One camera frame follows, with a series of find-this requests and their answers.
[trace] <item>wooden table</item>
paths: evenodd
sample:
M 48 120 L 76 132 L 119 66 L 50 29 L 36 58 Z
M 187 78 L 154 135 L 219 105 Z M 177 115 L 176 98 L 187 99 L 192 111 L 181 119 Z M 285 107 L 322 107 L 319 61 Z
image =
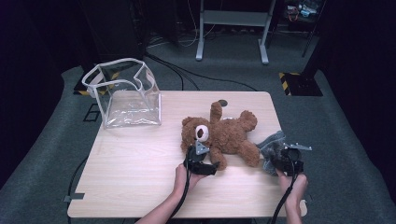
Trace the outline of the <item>wooden table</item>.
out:
M 258 118 L 248 139 L 260 143 L 280 130 L 271 96 L 257 91 L 162 91 L 161 126 L 99 129 L 78 182 L 70 217 L 142 217 L 172 191 L 175 169 L 183 162 L 181 121 L 209 119 L 210 105 L 226 100 L 224 118 L 247 109 Z M 189 192 L 175 217 L 271 217 L 281 198 L 277 177 L 226 155 L 228 167 L 204 178 Z M 301 204 L 303 215 L 305 204 Z M 285 216 L 282 209 L 280 216 Z

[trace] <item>transparent plastic container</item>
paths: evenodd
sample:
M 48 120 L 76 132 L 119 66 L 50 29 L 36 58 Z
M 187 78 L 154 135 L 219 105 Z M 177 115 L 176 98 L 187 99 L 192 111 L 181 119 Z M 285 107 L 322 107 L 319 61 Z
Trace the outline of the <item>transparent plastic container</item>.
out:
M 161 92 L 144 62 L 127 58 L 100 63 L 81 82 L 96 98 L 104 128 L 161 125 Z

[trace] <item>teddy bear snout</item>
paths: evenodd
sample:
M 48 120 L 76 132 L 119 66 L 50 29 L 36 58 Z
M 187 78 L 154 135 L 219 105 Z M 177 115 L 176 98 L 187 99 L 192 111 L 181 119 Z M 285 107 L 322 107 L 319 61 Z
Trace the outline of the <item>teddy bear snout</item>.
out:
M 195 137 L 199 142 L 205 142 L 209 138 L 209 130 L 205 125 L 199 125 L 195 129 Z

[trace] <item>black curtain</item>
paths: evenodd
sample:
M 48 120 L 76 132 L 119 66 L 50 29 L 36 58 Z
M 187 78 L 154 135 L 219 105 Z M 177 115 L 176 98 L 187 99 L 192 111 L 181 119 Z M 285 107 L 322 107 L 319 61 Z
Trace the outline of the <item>black curtain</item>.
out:
M 320 44 L 307 67 L 324 72 L 396 202 L 396 3 L 330 0 L 328 7 Z
M 97 59 L 78 3 L 0 3 L 0 187 L 34 144 L 61 98 L 61 73 Z

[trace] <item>teddy bear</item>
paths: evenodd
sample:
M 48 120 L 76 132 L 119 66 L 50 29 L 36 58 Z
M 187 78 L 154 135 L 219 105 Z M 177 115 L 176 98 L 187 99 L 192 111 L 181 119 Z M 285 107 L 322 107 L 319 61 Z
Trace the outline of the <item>teddy bear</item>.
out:
M 243 111 L 238 119 L 221 119 L 220 102 L 214 102 L 210 108 L 210 120 L 187 117 L 182 120 L 181 149 L 187 153 L 188 147 L 198 140 L 209 149 L 212 164 L 218 164 L 218 170 L 227 167 L 223 154 L 237 154 L 249 166 L 256 167 L 260 160 L 257 146 L 248 141 L 247 132 L 256 128 L 257 118 L 250 111 Z

